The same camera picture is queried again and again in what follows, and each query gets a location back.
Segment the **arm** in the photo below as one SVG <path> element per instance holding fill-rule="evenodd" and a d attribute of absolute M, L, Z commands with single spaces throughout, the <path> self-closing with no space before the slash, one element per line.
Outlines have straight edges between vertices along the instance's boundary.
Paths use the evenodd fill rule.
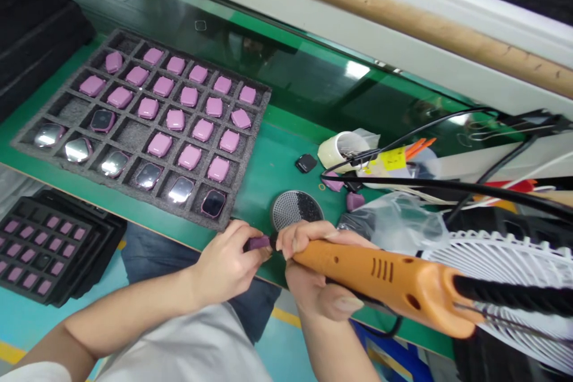
<path fill-rule="evenodd" d="M 323 275 L 291 259 L 293 253 L 304 250 L 310 240 L 323 238 L 340 244 L 375 248 L 353 232 L 339 232 L 327 221 L 303 221 L 279 233 L 276 247 L 283 251 L 287 259 L 286 281 L 297 302 L 315 376 L 320 382 L 380 382 L 348 321 L 364 303 L 342 286 L 327 285 Z"/>
<path fill-rule="evenodd" d="M 62 364 L 72 381 L 85 381 L 97 360 L 121 350 L 161 323 L 245 292 L 271 250 L 242 252 L 262 233 L 232 221 L 194 266 L 113 292 L 50 331 L 14 367 L 50 361 Z"/>

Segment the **forearm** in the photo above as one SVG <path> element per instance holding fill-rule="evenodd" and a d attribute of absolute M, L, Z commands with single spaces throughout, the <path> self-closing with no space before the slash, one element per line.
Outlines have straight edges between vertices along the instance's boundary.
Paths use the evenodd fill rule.
<path fill-rule="evenodd" d="M 300 309 L 299 315 L 310 363 L 319 382 L 380 382 L 350 322 L 309 317 Z"/>
<path fill-rule="evenodd" d="M 17 366 L 59 362 L 68 368 L 72 380 L 85 380 L 97 359 L 154 326 L 199 310 L 202 303 L 193 294 L 194 287 L 189 268 L 119 289 L 58 324 Z M 62 352 L 70 350 L 75 350 L 73 360 Z"/>

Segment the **jeans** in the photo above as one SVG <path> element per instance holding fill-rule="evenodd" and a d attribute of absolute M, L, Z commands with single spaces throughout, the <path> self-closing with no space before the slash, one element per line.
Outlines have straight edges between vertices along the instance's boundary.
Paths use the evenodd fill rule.
<path fill-rule="evenodd" d="M 127 244 L 121 251 L 121 257 L 130 284 L 192 266 L 201 255 L 132 223 L 128 223 L 125 241 Z M 263 335 L 280 294 L 278 286 L 255 278 L 246 292 L 229 300 L 252 344 Z"/>

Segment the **glass panel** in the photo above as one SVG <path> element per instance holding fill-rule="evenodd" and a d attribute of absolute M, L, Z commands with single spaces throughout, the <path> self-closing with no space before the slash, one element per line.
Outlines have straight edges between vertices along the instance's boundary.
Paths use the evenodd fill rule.
<path fill-rule="evenodd" d="M 272 105 L 335 132 L 363 127 L 387 143 L 471 106 L 224 0 L 75 1 L 100 33 L 125 27 L 264 82 L 273 88 Z M 431 129 L 433 149 L 445 156 L 508 142 L 470 141 L 466 120 Z"/>

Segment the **orange soldering iron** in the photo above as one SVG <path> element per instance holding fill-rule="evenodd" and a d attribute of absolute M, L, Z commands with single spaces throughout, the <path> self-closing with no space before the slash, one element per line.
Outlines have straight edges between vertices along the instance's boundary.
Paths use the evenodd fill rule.
<path fill-rule="evenodd" d="M 395 313 L 456 338 L 467 338 L 484 318 L 454 286 L 452 267 L 381 249 L 311 241 L 293 259 Z"/>

